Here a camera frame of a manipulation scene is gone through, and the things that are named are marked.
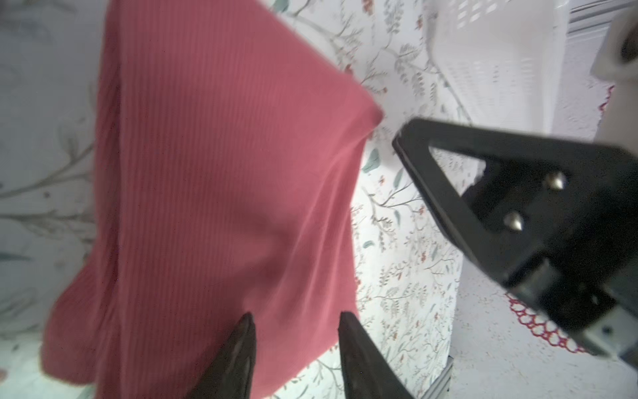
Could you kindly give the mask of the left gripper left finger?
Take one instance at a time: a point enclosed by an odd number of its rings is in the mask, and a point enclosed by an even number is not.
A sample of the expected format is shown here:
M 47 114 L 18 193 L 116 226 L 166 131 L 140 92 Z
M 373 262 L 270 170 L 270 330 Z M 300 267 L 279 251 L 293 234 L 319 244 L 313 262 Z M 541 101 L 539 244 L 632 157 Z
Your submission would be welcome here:
M 244 314 L 188 399 L 247 399 L 251 395 L 257 352 L 254 317 Z

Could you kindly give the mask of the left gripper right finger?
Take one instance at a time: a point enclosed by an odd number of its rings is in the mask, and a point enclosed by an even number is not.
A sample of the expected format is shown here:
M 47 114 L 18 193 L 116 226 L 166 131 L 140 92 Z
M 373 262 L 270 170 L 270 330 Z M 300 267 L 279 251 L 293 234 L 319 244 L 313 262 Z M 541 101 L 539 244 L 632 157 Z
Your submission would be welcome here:
M 338 337 L 346 399 L 413 398 L 353 313 L 341 313 Z

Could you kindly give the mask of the pink tank top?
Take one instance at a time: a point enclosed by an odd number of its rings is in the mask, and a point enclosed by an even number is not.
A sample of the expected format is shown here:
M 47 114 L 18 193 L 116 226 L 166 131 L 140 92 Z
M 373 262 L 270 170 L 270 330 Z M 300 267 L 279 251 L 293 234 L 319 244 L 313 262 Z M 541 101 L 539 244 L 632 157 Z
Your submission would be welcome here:
M 244 314 L 251 395 L 357 309 L 351 202 L 383 114 L 259 1 L 113 1 L 96 108 L 96 240 L 56 301 L 47 375 L 184 398 Z

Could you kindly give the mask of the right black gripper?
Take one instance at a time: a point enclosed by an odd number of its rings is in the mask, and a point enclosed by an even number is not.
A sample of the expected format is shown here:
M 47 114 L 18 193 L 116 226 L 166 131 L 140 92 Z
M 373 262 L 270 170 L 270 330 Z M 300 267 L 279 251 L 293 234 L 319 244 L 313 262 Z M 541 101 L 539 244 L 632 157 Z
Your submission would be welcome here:
M 448 241 L 590 352 L 637 364 L 637 158 L 415 118 L 392 146 Z M 484 161 L 459 193 L 435 150 Z

